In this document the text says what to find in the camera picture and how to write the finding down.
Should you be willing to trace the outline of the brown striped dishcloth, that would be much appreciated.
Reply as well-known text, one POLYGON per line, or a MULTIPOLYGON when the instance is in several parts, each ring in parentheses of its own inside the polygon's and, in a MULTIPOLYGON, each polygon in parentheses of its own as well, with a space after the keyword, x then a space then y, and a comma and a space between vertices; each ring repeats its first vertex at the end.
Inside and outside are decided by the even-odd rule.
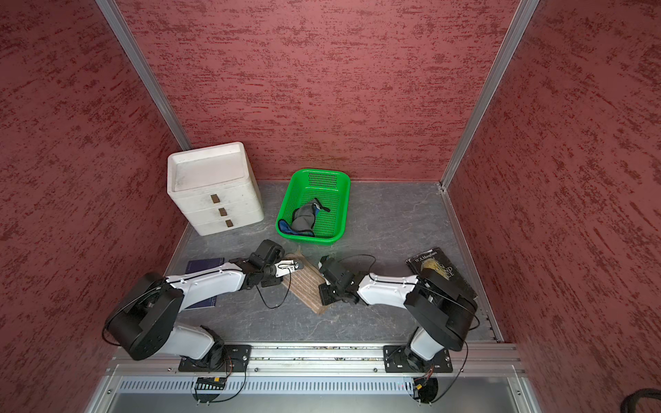
POLYGON ((316 264, 310 263, 300 254, 287 254, 287 260, 294 260, 302 265, 301 268, 293 272, 294 285, 290 286, 289 275, 284 276, 283 283, 290 289, 304 305, 313 313, 322 315, 329 306, 322 304, 318 287, 325 284, 325 279, 318 271, 316 264))

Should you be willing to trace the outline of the grey blue cloth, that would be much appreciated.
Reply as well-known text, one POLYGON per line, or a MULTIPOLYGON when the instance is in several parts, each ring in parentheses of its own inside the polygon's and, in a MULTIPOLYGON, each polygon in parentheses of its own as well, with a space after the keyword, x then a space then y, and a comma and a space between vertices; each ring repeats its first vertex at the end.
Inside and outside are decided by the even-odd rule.
POLYGON ((323 206, 318 198, 314 198, 305 205, 297 208, 292 213, 292 218, 287 221, 278 220, 278 229, 285 235, 315 237, 314 227, 320 212, 330 213, 332 210, 323 206))

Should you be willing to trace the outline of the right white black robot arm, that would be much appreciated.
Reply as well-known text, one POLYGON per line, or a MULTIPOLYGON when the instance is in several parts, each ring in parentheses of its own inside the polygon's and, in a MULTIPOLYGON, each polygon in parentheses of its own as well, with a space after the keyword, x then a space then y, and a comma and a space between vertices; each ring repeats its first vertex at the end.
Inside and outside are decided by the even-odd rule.
POLYGON ((318 270, 324 278, 318 290, 325 306, 341 301, 391 306, 411 314, 417 327, 407 344, 384 348, 389 373, 423 373, 439 363, 438 356, 464 348, 478 305, 432 268, 407 277, 356 274, 341 260, 324 256, 318 270))

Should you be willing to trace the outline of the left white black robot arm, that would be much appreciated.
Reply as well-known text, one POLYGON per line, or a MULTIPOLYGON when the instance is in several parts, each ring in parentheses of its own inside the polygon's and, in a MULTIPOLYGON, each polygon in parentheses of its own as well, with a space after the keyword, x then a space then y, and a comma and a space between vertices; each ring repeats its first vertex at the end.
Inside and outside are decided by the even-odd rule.
POLYGON ((266 239, 248 258, 184 275, 148 273, 112 310, 102 339, 134 361, 165 354, 179 356, 185 371, 229 370, 232 358, 220 335, 206 326, 180 323, 179 314, 212 297, 277 286, 301 268, 301 262, 285 258, 280 244, 266 239))

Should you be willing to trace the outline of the blue book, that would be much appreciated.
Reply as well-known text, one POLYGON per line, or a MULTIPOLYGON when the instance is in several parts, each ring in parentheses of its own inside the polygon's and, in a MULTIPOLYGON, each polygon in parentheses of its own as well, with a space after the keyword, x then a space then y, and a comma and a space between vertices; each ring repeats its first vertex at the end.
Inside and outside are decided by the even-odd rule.
MULTIPOLYGON (((195 275, 197 273, 200 273, 201 275, 204 275, 206 273, 209 273, 212 269, 217 268, 224 263, 225 263, 225 259, 223 257, 188 261, 185 274, 195 275)), ((213 296, 205 300, 198 301, 196 303, 190 303, 183 310, 189 311, 189 310, 213 308, 216 306, 216 303, 217 303, 217 297, 213 296)))

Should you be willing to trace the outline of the black gold book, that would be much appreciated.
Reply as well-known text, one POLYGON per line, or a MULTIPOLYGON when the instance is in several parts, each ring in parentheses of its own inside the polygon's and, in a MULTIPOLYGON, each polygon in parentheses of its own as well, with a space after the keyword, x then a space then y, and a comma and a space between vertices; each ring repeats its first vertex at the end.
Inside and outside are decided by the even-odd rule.
POLYGON ((406 265, 415 275, 420 275, 424 269, 433 269, 461 289, 466 296, 471 299, 478 298, 478 294, 471 284, 439 247, 409 257, 406 260, 406 265))

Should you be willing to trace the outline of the green plastic basket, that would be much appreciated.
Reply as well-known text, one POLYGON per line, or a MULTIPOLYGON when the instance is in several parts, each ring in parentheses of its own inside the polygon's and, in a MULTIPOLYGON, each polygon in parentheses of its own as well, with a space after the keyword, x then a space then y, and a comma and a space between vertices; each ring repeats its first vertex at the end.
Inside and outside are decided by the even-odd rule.
POLYGON ((332 245, 344 235, 351 180, 334 170, 298 170, 292 175, 276 230, 285 239, 332 245))

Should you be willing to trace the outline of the white three-drawer cabinet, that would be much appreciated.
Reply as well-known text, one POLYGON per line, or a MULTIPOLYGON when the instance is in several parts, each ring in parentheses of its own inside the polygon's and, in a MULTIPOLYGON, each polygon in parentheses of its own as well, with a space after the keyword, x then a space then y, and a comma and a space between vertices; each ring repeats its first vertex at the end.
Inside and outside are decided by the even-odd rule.
POLYGON ((173 153, 167 192, 202 237, 263 221, 263 201, 240 142, 173 153))

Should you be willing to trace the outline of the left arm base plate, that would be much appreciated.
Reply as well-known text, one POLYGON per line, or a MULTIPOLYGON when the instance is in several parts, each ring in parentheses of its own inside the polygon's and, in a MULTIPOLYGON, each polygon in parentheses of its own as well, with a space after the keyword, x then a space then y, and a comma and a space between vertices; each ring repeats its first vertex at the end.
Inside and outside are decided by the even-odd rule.
POLYGON ((196 361, 183 357, 179 363, 180 373, 245 373, 251 360, 252 347, 248 344, 225 344, 214 346, 210 356, 196 361))

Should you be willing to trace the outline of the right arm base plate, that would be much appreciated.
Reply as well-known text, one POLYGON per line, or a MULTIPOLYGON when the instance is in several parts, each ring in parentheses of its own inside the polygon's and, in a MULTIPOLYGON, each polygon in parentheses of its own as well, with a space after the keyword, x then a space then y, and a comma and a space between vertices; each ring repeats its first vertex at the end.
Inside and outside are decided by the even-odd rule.
POLYGON ((449 351, 443 349, 430 361, 425 361, 405 346, 387 345, 383 347, 383 360, 387 373, 452 373, 453 365, 449 351))

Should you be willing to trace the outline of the aluminium rail frame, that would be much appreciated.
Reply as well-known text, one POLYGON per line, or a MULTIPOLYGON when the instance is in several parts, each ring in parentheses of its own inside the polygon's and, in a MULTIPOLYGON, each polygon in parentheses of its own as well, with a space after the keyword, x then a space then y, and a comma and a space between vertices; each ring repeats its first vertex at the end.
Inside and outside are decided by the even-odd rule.
POLYGON ((414 380, 425 376, 456 390, 463 379, 503 380, 516 412, 541 409, 514 344, 443 350, 419 372, 406 363, 402 346, 384 343, 253 342, 225 349, 230 359, 216 372, 168 356, 133 361, 119 351, 86 410, 108 412, 122 394, 204 396, 205 404, 251 394, 409 396, 414 380))

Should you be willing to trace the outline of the left metal corner post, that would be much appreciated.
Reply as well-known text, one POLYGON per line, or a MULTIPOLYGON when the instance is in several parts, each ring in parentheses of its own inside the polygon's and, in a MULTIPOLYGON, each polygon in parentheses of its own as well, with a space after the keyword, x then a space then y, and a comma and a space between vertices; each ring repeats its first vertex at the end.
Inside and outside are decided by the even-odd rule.
POLYGON ((125 55, 137 72, 142 84, 151 96, 153 103, 158 109, 161 117, 170 129, 171 134, 177 141, 177 144, 182 151, 188 151, 193 148, 189 137, 187 136, 184 128, 178 120, 174 108, 170 105, 169 99, 160 86, 158 79, 149 66, 144 53, 141 51, 134 35, 132 34, 129 26, 120 12, 120 8, 116 1, 111 0, 96 0, 98 8, 101 10, 104 19, 110 26, 110 29, 119 41, 125 55))

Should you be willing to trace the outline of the metal corner post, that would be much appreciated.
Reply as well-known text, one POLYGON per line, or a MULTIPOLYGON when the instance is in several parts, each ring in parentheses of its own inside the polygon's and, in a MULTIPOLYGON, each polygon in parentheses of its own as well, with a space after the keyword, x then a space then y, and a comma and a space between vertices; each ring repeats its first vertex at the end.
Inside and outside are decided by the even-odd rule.
POLYGON ((466 152, 480 127, 480 122, 497 92, 497 88, 504 77, 519 43, 523 39, 523 35, 539 3, 539 0, 521 0, 519 2, 514 17, 511 20, 511 24, 508 27, 503 42, 493 60, 492 67, 485 79, 478 100, 468 118, 466 127, 461 134, 458 144, 449 161, 449 165, 440 180, 440 188, 443 192, 449 191, 450 184, 459 169, 461 161, 466 155, 466 152))
POLYGON ((171 134, 177 141, 177 144, 182 151, 188 151, 193 148, 189 137, 187 136, 184 128, 178 120, 174 108, 170 105, 169 99, 160 86, 158 79, 149 66, 144 53, 141 51, 134 35, 132 34, 129 26, 120 12, 120 8, 116 1, 111 0, 96 0, 98 8, 101 10, 104 19, 110 26, 110 29, 119 41, 125 55, 137 72, 142 84, 151 96, 153 103, 158 109, 161 117, 170 129, 171 134))

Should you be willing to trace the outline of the right metal corner post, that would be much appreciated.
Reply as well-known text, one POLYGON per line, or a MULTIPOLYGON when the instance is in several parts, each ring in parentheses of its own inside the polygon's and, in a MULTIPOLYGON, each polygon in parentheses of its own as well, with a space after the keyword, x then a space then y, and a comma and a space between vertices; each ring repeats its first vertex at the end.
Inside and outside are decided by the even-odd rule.
POLYGON ((519 2, 514 17, 511 20, 511 24, 508 27, 503 42, 493 60, 492 67, 485 79, 478 100, 468 118, 466 127, 461 134, 458 144, 449 161, 449 165, 440 180, 440 188, 443 192, 449 191, 450 184, 459 169, 461 161, 466 155, 466 152, 480 127, 480 122, 497 92, 497 88, 504 77, 519 43, 523 39, 523 35, 539 3, 539 0, 521 0, 519 2))

